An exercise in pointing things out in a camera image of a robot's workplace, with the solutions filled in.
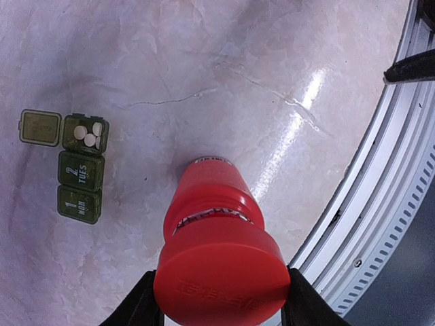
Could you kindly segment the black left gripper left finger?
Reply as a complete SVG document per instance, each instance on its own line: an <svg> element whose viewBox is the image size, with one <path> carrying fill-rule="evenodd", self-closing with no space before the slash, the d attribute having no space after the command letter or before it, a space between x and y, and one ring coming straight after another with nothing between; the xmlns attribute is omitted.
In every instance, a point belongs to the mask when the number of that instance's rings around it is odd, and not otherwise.
<svg viewBox="0 0 435 326"><path fill-rule="evenodd" d="M163 326L153 289L155 275L155 270L147 271L102 326Z"/></svg>

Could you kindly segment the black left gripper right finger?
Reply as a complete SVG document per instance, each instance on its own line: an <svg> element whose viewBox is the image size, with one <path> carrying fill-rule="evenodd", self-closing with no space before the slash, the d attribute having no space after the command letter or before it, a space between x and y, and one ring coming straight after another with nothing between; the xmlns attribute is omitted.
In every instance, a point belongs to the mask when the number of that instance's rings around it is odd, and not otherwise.
<svg viewBox="0 0 435 326"><path fill-rule="evenodd" d="M281 309L281 324L287 326L350 326L337 315L296 269L288 267L290 291Z"/></svg>

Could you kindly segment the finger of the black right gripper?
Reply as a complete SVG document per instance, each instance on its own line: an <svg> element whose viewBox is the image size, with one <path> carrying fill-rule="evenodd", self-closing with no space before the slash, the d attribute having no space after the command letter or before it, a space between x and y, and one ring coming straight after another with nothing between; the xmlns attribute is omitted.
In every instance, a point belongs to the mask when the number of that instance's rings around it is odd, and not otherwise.
<svg viewBox="0 0 435 326"><path fill-rule="evenodd" d="M384 72L384 82L386 84L433 82L434 77L434 50L428 50L399 60Z"/></svg>

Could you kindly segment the red cylindrical can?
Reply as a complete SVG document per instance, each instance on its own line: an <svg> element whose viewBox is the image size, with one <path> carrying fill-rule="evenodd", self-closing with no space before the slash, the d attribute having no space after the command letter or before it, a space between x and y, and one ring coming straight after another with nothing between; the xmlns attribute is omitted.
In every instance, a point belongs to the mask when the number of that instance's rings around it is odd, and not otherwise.
<svg viewBox="0 0 435 326"><path fill-rule="evenodd" d="M184 171L164 218L154 293L180 325L259 325L283 307L290 275L236 166L206 156Z"/></svg>

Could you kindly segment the green pill organizer box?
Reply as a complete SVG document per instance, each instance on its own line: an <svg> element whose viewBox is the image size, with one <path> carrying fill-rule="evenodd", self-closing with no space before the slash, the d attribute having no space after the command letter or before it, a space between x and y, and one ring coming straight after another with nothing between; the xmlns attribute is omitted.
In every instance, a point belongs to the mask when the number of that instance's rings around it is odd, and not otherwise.
<svg viewBox="0 0 435 326"><path fill-rule="evenodd" d="M105 170L104 153L109 122L102 117L25 109L18 125L23 143L57 147L57 211L88 224L101 216Z"/></svg>

